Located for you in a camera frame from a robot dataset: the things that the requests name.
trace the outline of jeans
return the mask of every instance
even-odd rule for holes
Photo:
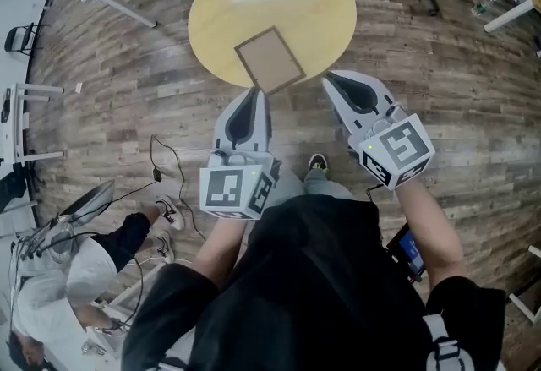
[[[322,170],[314,169],[309,171],[304,182],[301,182],[291,170],[282,167],[280,169],[280,178],[276,186],[270,191],[265,208],[281,205],[293,197],[305,194],[330,195],[337,199],[355,199],[345,186],[327,180]]]

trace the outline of black shorts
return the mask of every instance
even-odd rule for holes
[[[126,216],[124,223],[116,231],[93,236],[92,239],[107,251],[119,272],[139,251],[149,231],[148,218],[142,213],[133,213]]]

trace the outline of wooden floor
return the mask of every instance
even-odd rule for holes
[[[60,161],[39,165],[42,220],[87,189],[115,178],[117,196],[151,181],[150,136],[178,151],[187,182],[183,197],[203,233],[213,220],[198,206],[199,168],[205,165],[214,122],[241,89],[209,74],[187,36],[190,0],[127,0],[159,16],[149,29],[96,1],[52,0],[30,82],[62,86],[66,95],[30,105],[29,147],[65,150]],[[536,263],[526,252],[541,239],[541,95],[532,36],[537,14],[494,34],[483,25],[512,7],[500,0],[475,18],[474,0],[440,0],[441,18],[427,14],[428,0],[356,0],[358,24],[335,68],[382,79],[429,132],[437,154],[425,182],[458,230],[471,277],[480,285],[515,290]],[[77,83],[82,92],[75,93]],[[299,175],[315,151],[330,158],[331,175],[360,199],[374,184],[345,151],[340,129],[319,81],[283,90],[270,99],[275,157]],[[90,225],[111,231],[140,201],[167,192],[178,196],[180,173],[173,154],[153,148],[168,178],[114,204]],[[393,194],[378,190],[385,239],[404,222]],[[175,235],[180,259],[201,244],[189,213]],[[152,267],[152,261],[145,269]],[[108,297],[137,280],[130,266]],[[420,292],[426,297],[426,282]],[[507,309],[503,361],[523,370],[541,355],[541,334],[512,305]]]

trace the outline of person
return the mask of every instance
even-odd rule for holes
[[[423,183],[396,195],[428,272],[426,306],[382,247],[378,207],[327,173],[312,156],[305,194],[265,207],[238,262],[246,222],[219,219],[191,267],[161,269],[122,370],[425,370],[427,314],[441,314],[476,370],[496,369],[505,295],[467,278],[459,237]]]
[[[166,231],[149,237],[159,217],[176,229],[183,218],[166,196],[141,212],[128,215],[122,226],[109,234],[87,237],[80,243],[65,271],[53,270],[23,281],[14,294],[9,354],[21,369],[41,369],[44,343],[69,338],[82,326],[95,327],[111,336],[123,333],[121,323],[90,305],[109,286],[139,251],[155,249],[172,263],[174,253]]]

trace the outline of bottle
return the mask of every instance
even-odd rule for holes
[[[488,10],[492,3],[496,3],[497,1],[498,0],[483,0],[480,3],[473,5],[472,14],[474,14],[475,16],[481,16]]]

